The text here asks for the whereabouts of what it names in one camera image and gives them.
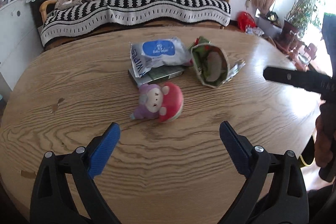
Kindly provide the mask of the person's right hand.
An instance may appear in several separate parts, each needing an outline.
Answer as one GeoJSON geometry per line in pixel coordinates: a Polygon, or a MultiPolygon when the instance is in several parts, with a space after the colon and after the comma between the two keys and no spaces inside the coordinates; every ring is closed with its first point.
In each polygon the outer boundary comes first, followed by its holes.
{"type": "Polygon", "coordinates": [[[315,121],[315,162],[325,168],[333,158],[331,143],[335,139],[335,104],[325,102],[319,108],[321,114],[315,121]]]}

